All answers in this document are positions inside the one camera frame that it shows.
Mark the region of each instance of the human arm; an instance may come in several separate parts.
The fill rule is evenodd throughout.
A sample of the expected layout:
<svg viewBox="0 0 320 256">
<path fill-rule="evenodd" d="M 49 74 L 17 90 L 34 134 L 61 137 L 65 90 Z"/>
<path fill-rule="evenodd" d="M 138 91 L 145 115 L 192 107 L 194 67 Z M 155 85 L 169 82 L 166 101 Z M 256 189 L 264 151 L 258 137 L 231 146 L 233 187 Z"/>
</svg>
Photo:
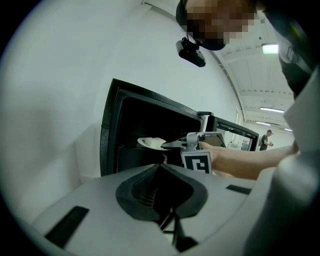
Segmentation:
<svg viewBox="0 0 320 256">
<path fill-rule="evenodd" d="M 268 146 L 271 146 L 271 147 L 273 146 L 273 144 L 271 144 L 271 143 L 268 143 L 268 142 L 267 142 L 266 140 L 264 140 L 264 141 L 263 141 L 263 144 L 264 144 L 264 145 L 268 145 Z"/>
<path fill-rule="evenodd" d="M 265 151 L 234 150 L 204 142 L 200 142 L 200 147 L 210 150 L 214 170 L 250 180 L 256 180 L 263 169 L 276 167 L 283 158 L 298 152 L 296 144 Z"/>
</svg>

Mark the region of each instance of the dark clothing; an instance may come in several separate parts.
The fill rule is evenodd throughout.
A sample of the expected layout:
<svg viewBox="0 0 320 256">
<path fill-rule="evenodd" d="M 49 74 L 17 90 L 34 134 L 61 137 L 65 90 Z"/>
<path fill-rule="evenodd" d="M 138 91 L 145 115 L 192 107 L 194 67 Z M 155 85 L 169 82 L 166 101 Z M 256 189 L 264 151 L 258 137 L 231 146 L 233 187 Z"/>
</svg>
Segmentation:
<svg viewBox="0 0 320 256">
<path fill-rule="evenodd" d="M 279 60 L 294 98 L 306 85 L 317 64 L 315 22 L 312 3 L 263 0 L 264 14 L 275 29 Z"/>
<path fill-rule="evenodd" d="M 265 145 L 265 141 L 268 142 L 268 136 L 263 135 L 261 138 L 261 146 L 260 146 L 260 151 L 267 150 L 268 145 Z"/>
</svg>

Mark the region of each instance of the black camera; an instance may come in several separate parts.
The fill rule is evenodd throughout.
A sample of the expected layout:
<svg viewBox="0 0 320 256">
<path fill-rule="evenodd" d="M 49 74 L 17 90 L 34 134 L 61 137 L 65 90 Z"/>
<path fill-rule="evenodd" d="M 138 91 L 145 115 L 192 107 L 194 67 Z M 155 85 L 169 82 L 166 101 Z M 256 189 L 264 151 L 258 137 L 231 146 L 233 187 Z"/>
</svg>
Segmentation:
<svg viewBox="0 0 320 256">
<path fill-rule="evenodd" d="M 192 43 L 184 37 L 181 41 L 176 42 L 175 46 L 181 58 L 198 67 L 204 67 L 206 65 L 205 57 L 199 50 L 198 43 Z"/>
</svg>

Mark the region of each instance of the person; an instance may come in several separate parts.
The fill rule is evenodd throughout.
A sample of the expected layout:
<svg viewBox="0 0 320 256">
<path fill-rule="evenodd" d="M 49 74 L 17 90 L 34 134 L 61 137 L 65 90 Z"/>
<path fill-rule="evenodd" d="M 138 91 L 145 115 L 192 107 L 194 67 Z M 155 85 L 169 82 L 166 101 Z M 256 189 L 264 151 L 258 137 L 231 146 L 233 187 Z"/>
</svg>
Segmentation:
<svg viewBox="0 0 320 256">
<path fill-rule="evenodd" d="M 270 146 L 272 147 L 273 144 L 272 143 L 268 143 L 268 137 L 270 137 L 272 135 L 272 131 L 271 130 L 268 130 L 266 132 L 266 134 L 264 134 L 261 138 L 261 146 L 260 146 L 260 149 L 259 151 L 264 151 L 264 150 L 267 150 L 267 147 Z"/>
<path fill-rule="evenodd" d="M 176 20 L 202 47 L 220 50 L 230 38 L 246 30 L 257 12 L 264 12 L 275 30 L 282 73 L 294 98 L 303 90 L 317 65 L 315 12 L 308 4 L 289 0 L 181 0 Z M 236 178 L 257 179 L 260 172 L 275 167 L 286 156 L 299 151 L 292 145 L 262 151 L 240 151 L 200 142 L 211 154 L 212 167 Z"/>
</svg>

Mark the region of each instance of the white plate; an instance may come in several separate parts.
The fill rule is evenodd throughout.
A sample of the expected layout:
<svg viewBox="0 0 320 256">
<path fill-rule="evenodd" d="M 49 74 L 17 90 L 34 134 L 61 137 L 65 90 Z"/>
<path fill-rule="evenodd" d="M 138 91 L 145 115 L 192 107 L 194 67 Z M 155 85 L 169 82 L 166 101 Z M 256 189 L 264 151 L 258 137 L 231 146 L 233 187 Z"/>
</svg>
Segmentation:
<svg viewBox="0 0 320 256">
<path fill-rule="evenodd" d="M 165 148 L 162 148 L 162 147 L 151 147 L 151 146 L 148 146 L 147 144 L 145 144 L 145 138 L 138 138 L 138 143 L 146 148 L 149 148 L 149 149 L 153 149 L 153 150 L 162 150 L 162 151 L 168 151 L 170 149 L 165 149 Z"/>
</svg>

